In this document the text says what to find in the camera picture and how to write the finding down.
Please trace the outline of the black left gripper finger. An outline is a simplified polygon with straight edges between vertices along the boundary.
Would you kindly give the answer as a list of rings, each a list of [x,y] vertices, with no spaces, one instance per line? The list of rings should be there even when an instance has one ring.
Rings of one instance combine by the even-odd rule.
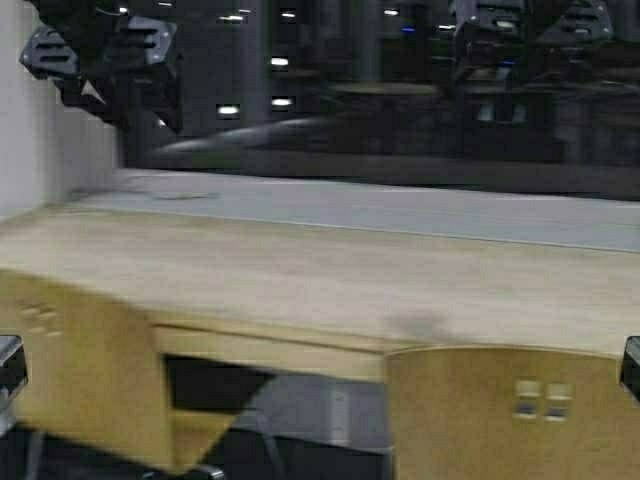
[[[183,129],[180,77],[170,70],[150,70],[129,76],[135,104],[152,112],[173,133]]]

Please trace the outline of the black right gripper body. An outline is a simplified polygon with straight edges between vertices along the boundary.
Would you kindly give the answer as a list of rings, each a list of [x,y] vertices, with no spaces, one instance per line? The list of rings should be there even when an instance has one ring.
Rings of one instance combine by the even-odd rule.
[[[537,50],[578,49],[613,39],[603,1],[451,1],[456,62],[514,64]]]

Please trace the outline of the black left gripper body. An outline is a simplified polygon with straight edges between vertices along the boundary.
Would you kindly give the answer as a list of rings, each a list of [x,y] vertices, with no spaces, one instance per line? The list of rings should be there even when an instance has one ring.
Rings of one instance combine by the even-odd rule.
[[[127,108],[129,76],[170,70],[179,76],[178,25],[138,14],[42,14],[20,63],[50,80],[70,108]]]

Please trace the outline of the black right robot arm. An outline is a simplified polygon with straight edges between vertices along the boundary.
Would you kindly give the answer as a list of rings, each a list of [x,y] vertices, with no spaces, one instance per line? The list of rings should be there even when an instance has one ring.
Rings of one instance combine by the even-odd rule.
[[[580,51],[613,39],[602,1],[451,1],[458,66],[515,66],[549,50]]]

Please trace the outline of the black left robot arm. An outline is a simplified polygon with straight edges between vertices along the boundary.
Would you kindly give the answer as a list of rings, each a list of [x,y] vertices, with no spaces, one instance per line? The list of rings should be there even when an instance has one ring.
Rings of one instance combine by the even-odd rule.
[[[42,25],[20,56],[67,108],[127,128],[133,109],[183,128],[173,1],[36,1]]]

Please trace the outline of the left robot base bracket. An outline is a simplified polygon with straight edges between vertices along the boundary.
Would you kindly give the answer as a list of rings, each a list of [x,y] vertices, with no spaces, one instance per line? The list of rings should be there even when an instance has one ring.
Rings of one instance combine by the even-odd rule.
[[[28,383],[28,368],[22,338],[1,336],[1,413],[4,414]]]

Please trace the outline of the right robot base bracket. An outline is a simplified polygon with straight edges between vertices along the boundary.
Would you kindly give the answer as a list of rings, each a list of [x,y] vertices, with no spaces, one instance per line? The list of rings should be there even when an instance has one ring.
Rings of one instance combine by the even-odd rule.
[[[640,341],[638,336],[627,338],[620,367],[620,384],[640,401]]]

